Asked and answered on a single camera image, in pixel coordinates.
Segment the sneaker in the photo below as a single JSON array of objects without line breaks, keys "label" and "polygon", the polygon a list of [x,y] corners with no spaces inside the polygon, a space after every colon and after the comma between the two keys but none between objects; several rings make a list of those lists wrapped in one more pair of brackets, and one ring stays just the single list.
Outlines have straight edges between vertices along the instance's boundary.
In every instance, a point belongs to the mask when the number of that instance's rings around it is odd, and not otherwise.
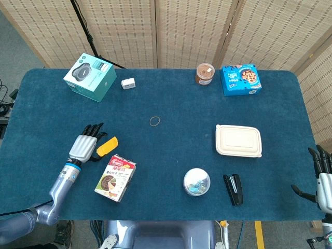
[{"label": "sneaker", "polygon": [[72,220],[60,220],[56,228],[54,243],[64,245],[66,249],[71,248],[74,222]]}]

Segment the clear container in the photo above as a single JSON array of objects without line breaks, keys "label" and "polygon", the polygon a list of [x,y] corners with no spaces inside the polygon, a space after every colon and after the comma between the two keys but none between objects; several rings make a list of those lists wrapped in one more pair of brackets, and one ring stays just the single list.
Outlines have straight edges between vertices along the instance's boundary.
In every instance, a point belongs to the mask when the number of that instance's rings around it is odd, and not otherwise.
[{"label": "clear container", "polygon": [[216,150],[235,157],[261,157],[260,132],[247,126],[216,126]]},{"label": "clear container", "polygon": [[210,188],[211,180],[205,170],[194,168],[189,170],[183,178],[183,187],[191,196],[201,196]]},{"label": "clear container", "polygon": [[202,86],[207,86],[212,81],[214,75],[214,67],[208,63],[199,64],[196,69],[195,80]]}]

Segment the yellow object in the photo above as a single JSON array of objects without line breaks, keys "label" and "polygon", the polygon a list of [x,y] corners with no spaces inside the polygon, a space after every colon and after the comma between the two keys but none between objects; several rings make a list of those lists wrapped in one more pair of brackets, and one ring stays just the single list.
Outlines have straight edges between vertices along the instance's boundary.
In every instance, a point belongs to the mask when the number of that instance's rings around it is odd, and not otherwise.
[{"label": "yellow object", "polygon": [[220,225],[221,225],[222,227],[227,227],[227,226],[228,226],[226,220],[222,220],[222,221],[220,221]]},{"label": "yellow object", "polygon": [[264,239],[263,231],[261,229],[260,220],[255,221],[256,239],[257,239],[257,249],[264,249]]},{"label": "yellow object", "polygon": [[97,149],[97,154],[103,157],[118,147],[118,145],[118,139],[114,136]]}]

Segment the cereal box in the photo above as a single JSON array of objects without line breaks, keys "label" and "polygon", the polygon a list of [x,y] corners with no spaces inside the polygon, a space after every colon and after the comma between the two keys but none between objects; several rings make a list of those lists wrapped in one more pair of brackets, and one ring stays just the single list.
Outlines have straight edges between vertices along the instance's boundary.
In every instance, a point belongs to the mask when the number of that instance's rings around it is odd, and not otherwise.
[{"label": "cereal box", "polygon": [[261,91],[255,65],[223,66],[221,77],[224,96],[257,94]]},{"label": "cereal box", "polygon": [[120,202],[136,169],[136,163],[112,156],[94,191]]}]

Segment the yellow sponge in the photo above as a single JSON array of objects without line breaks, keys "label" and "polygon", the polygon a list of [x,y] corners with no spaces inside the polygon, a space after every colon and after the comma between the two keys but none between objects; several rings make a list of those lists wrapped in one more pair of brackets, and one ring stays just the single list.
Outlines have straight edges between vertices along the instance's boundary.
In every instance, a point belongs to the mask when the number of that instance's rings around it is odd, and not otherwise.
[{"label": "yellow sponge", "polygon": [[118,147],[118,145],[118,139],[114,136],[97,149],[97,154],[103,157]]}]

